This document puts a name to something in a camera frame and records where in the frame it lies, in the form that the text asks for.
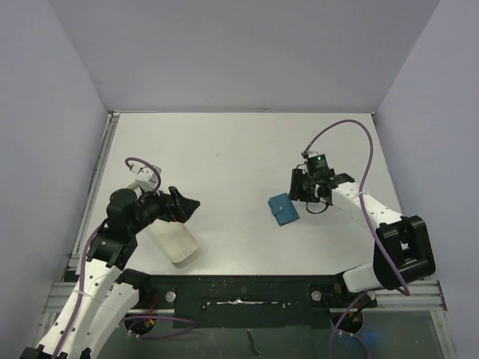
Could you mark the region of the blue leather card holder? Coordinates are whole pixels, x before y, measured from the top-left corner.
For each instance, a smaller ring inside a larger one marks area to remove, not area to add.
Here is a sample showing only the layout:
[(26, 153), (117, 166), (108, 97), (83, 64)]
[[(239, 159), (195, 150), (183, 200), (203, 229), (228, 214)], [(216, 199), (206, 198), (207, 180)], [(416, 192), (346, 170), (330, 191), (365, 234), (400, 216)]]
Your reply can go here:
[(282, 227), (299, 219), (299, 213), (287, 193), (273, 196), (267, 203), (278, 226)]

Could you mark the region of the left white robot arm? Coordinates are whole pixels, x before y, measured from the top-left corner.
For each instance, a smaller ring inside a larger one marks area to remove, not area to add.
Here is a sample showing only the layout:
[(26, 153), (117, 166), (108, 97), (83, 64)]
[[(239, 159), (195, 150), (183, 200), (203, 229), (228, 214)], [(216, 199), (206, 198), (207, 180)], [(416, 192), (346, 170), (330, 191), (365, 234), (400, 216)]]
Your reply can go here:
[(131, 188), (110, 195), (106, 219), (85, 243), (79, 279), (54, 324), (22, 358), (96, 358), (112, 332), (135, 307), (150, 303), (150, 277), (126, 264), (136, 236), (154, 221), (184, 224), (201, 205), (177, 188), (138, 196)]

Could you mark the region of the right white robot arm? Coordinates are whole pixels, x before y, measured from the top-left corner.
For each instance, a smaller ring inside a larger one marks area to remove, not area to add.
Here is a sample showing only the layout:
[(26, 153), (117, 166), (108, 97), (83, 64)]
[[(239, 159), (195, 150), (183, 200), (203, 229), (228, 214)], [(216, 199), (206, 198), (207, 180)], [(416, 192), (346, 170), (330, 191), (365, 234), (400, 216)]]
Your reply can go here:
[(436, 272), (436, 263), (425, 221), (407, 217), (386, 207), (360, 190), (348, 174), (332, 169), (314, 175), (301, 168), (292, 170), (289, 197), (303, 203), (322, 202), (335, 206), (373, 235), (373, 258), (368, 264), (349, 269), (333, 287), (336, 302), (349, 306), (360, 292), (372, 289), (403, 289)]

